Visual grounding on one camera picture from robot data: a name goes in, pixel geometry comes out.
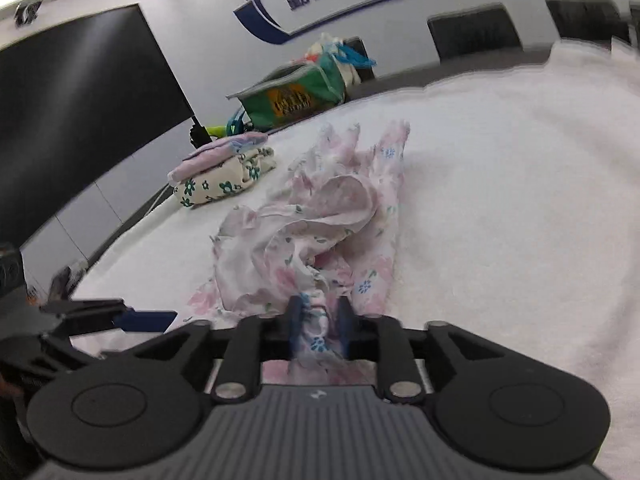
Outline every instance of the white wall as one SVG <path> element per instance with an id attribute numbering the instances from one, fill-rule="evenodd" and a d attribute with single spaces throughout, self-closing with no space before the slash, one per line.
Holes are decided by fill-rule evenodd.
<path id="1" fill-rule="evenodd" d="M 622 13 L 629 0 L 615 0 Z M 522 43 L 533 46 L 558 38 L 545 0 L 395 0 L 337 20 L 282 46 L 263 43 L 236 19 L 244 0 L 55 0 L 45 2 L 36 22 L 17 30 L 0 22 L 0 47 L 62 21 L 117 6 L 140 3 L 158 43 L 200 121 L 223 124 L 237 107 L 226 94 L 251 85 L 275 66 L 299 57 L 323 30 L 360 36 L 379 65 L 378 75 L 397 72 L 438 57 L 427 19 L 444 12 L 503 2 Z M 165 183 L 165 175 L 191 146 L 188 124 L 145 146 L 97 181 L 28 242 L 26 267 L 43 288 L 53 272 L 88 255 Z"/>

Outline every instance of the crumpled cloth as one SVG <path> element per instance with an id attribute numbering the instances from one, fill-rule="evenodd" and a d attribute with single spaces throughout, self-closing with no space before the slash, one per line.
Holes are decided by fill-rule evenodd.
<path id="1" fill-rule="evenodd" d="M 258 148 L 267 142 L 269 136 L 258 132 L 249 132 L 208 142 L 190 153 L 167 175 L 169 184 L 175 186 L 183 180 L 206 171 L 230 159 L 239 153 Z"/>
<path id="2" fill-rule="evenodd" d="M 341 63 L 335 59 L 335 54 L 338 54 L 338 49 L 335 46 L 336 43 L 344 43 L 344 41 L 341 38 L 332 38 L 330 34 L 323 32 L 318 41 L 311 45 L 306 51 L 305 57 L 312 58 L 313 56 L 320 56 L 323 52 L 328 52 L 334 58 L 335 65 L 340 71 L 345 87 L 348 88 L 359 85 L 361 83 L 360 75 L 355 67 L 348 63 Z"/>
<path id="3" fill-rule="evenodd" d="M 254 148 L 177 184 L 174 197 L 185 207 L 212 202 L 249 189 L 275 167 L 271 148 Z"/>
<path id="4" fill-rule="evenodd" d="M 288 169 L 268 201 L 233 209 L 213 238 L 214 276 L 190 299 L 194 317 L 224 324 L 282 312 L 300 295 L 305 320 L 295 361 L 268 362 L 275 383 L 370 383 L 370 364 L 341 357 L 337 300 L 359 314 L 385 311 L 398 234 L 402 152 L 409 124 L 391 123 L 380 142 L 356 152 L 360 127 L 326 127 Z"/>

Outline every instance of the pink floral cloth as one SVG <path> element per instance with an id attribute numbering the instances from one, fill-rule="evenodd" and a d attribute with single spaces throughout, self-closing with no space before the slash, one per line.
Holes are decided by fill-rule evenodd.
<path id="1" fill-rule="evenodd" d="M 214 275 L 190 299 L 188 320 L 221 328 L 282 312 L 300 295 L 305 320 L 296 359 L 266 363 L 263 380 L 370 383 L 371 366 L 341 357 L 337 300 L 349 297 L 359 314 L 385 312 L 408 134 L 408 123 L 393 122 L 375 146 L 358 152 L 359 126 L 343 135 L 326 127 L 261 208 L 238 206 L 223 221 L 212 239 Z"/>
<path id="2" fill-rule="evenodd" d="M 267 134 L 249 132 L 208 142 L 187 155 L 177 168 L 168 173 L 167 180 L 169 184 L 175 187 L 179 182 L 203 171 L 210 170 L 238 153 L 245 153 L 252 148 L 259 148 L 268 139 L 269 136 Z"/>

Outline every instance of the white towel with green flowers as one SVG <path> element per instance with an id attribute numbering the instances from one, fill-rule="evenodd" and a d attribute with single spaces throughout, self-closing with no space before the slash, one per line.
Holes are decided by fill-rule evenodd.
<path id="1" fill-rule="evenodd" d="M 175 187 L 174 196 L 185 207 L 212 202 L 243 192 L 275 166 L 271 148 L 248 150 L 183 180 Z"/>

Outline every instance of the folded cloth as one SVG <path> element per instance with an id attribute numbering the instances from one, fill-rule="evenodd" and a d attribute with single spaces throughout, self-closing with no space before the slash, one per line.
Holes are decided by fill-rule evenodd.
<path id="1" fill-rule="evenodd" d="M 177 184 L 174 196 L 185 207 L 212 202 L 244 191 L 275 166 L 271 148 L 253 148 Z"/>
<path id="2" fill-rule="evenodd" d="M 268 138 L 267 134 L 247 133 L 209 142 L 190 153 L 177 168 L 169 172 L 169 184 L 176 186 L 178 182 L 213 168 L 238 153 L 262 146 Z"/>

